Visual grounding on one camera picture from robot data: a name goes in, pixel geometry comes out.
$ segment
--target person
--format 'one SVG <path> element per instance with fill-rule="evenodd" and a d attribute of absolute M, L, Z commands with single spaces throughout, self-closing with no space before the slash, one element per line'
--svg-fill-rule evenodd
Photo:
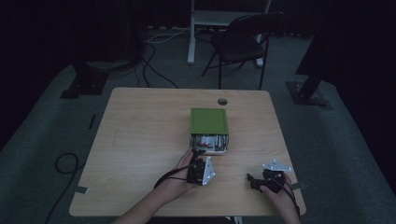
<path fill-rule="evenodd" d="M 192 150 L 188 150 L 178 161 L 174 169 L 185 167 L 190 164 L 193 156 Z M 185 180 L 188 169 L 181 170 L 173 178 L 165 179 L 157 188 L 153 189 L 136 205 L 129 209 L 122 216 L 114 220 L 113 224 L 144 224 L 147 223 L 154 214 L 167 203 L 180 197 L 190 189 L 197 187 L 195 184 L 188 183 Z M 290 178 L 285 174 L 286 181 L 290 183 Z M 300 223 L 299 216 L 287 192 L 283 189 L 275 194 L 265 186 L 261 186 L 262 192 L 271 200 L 278 213 L 282 216 L 287 224 Z"/>

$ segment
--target metal stand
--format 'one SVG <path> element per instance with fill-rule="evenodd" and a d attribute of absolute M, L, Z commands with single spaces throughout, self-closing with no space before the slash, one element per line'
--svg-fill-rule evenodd
<path fill-rule="evenodd" d="M 330 102 L 321 95 L 318 84 L 320 79 L 309 77 L 303 82 L 286 82 L 293 102 L 296 105 L 318 105 L 321 109 L 332 110 Z"/>
<path fill-rule="evenodd" d="M 86 63 L 73 63 L 73 67 L 77 75 L 69 90 L 62 93 L 61 99 L 77 99 L 81 94 L 102 94 L 108 73 L 95 73 Z"/>

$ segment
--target table leg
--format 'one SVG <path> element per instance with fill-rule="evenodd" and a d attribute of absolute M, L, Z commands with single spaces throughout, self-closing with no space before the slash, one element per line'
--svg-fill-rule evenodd
<path fill-rule="evenodd" d="M 195 55 L 195 1 L 191 0 L 191 25 L 190 25 L 190 44 L 189 44 L 189 55 L 187 58 L 187 63 L 194 63 L 194 55 Z"/>
<path fill-rule="evenodd" d="M 266 0 L 264 4 L 264 14 L 268 13 L 268 9 L 270 8 L 270 5 L 271 5 L 271 0 Z M 257 35 L 256 36 L 257 42 L 260 42 L 261 38 L 262 38 L 261 35 Z M 256 59 L 256 65 L 258 67 L 262 67 L 262 59 Z"/>
<path fill-rule="evenodd" d="M 234 217 L 233 220 L 235 221 L 235 224 L 243 224 L 242 217 Z"/>

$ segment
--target green box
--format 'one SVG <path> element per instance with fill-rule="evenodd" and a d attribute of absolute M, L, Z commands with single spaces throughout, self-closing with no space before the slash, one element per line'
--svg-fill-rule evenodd
<path fill-rule="evenodd" d="M 222 155 L 228 148 L 229 133 L 225 109 L 192 108 L 190 147 L 206 155 Z"/>

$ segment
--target black chair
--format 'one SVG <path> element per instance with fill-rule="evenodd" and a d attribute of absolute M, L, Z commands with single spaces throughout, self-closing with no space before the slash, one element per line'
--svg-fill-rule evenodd
<path fill-rule="evenodd" d="M 264 78 L 265 62 L 269 46 L 268 37 L 277 33 L 283 21 L 282 12 L 272 12 L 260 15 L 247 15 L 233 20 L 225 31 L 214 33 L 210 37 L 215 52 L 210 58 L 205 71 L 209 68 L 219 68 L 219 90 L 221 89 L 221 67 L 234 63 L 241 63 L 241 68 L 245 62 L 262 58 L 262 76 L 260 78 L 259 90 L 262 89 Z M 262 35 L 262 40 L 258 42 L 256 35 Z M 216 54 L 219 55 L 219 65 L 210 66 Z"/>

